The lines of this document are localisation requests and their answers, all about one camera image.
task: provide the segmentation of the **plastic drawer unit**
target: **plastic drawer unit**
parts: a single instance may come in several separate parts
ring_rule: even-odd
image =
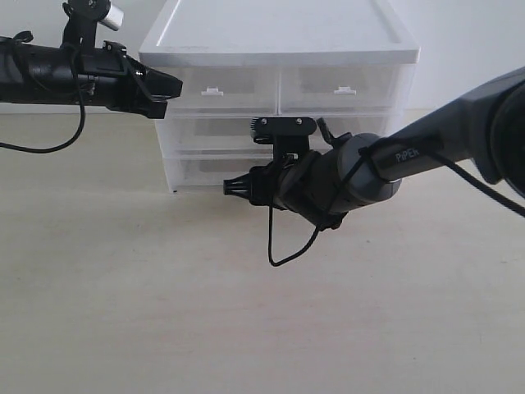
[[[334,134],[399,125],[419,47],[387,0],[168,0],[141,60],[184,81],[157,121],[168,185],[218,186],[268,163],[253,117],[325,117]],[[320,135],[314,149],[326,149]]]

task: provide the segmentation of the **beige table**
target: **beige table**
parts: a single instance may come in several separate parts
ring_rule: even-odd
[[[75,122],[2,116],[0,136],[52,144]],[[0,152],[2,394],[525,391],[525,223],[447,170],[281,269],[266,209],[163,177],[138,117]],[[311,231],[276,225],[279,256]]]

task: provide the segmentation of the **white lid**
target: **white lid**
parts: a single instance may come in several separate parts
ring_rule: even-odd
[[[140,50],[150,66],[415,63],[387,0],[168,0]]]

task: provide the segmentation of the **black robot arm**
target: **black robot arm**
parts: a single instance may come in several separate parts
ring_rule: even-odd
[[[95,48],[98,23],[118,30],[123,12],[109,0],[69,0],[63,8],[69,21],[60,48],[29,44],[30,32],[0,37],[0,102],[76,105],[76,73],[85,105],[164,118],[182,82],[137,62],[119,43]]]
[[[317,128],[332,146],[325,154],[309,148],[308,138]],[[322,119],[264,118],[253,122],[253,140],[273,144],[273,162],[225,181],[225,194],[271,211],[298,213],[317,233],[338,228],[356,208],[390,199],[402,178],[444,165],[462,173],[455,163],[469,158],[486,182],[505,179],[525,197],[525,68],[472,90],[388,138],[350,133],[334,138]],[[525,215],[516,203],[487,194]]]

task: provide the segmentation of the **white handle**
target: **white handle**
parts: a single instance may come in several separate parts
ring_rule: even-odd
[[[357,96],[358,91],[353,90],[349,86],[340,86],[338,90],[334,90],[334,94],[350,94],[352,96]]]
[[[221,92],[219,88],[206,88],[206,91],[201,92],[202,96],[224,96],[224,92]]]

